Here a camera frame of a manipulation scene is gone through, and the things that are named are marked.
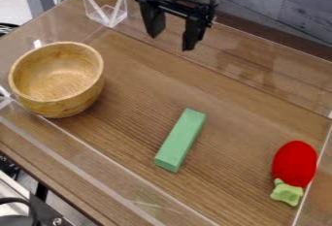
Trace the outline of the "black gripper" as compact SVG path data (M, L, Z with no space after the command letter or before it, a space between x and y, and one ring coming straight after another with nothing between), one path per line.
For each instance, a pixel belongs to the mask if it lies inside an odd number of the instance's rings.
M145 30L156 38L166 28L165 12L187 18L182 50L193 50L213 24L219 0L138 0Z

